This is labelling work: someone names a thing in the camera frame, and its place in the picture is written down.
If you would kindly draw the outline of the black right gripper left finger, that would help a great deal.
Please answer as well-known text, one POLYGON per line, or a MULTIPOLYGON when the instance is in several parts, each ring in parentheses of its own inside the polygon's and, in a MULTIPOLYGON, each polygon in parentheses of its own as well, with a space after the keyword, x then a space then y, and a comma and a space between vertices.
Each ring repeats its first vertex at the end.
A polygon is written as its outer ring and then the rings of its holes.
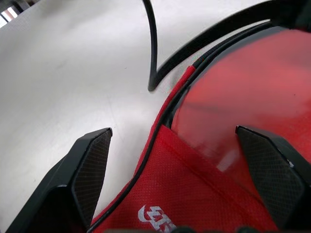
POLYGON ((78 138, 44 176, 8 233, 85 233, 104 183, 112 129, 78 138))

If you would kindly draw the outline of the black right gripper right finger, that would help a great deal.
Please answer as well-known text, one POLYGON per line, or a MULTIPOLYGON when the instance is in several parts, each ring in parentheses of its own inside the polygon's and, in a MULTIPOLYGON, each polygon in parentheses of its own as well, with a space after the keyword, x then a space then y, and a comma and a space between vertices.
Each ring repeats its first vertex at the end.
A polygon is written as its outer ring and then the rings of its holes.
POLYGON ((276 226, 311 229, 311 164, 283 137, 237 126, 252 181, 276 226))

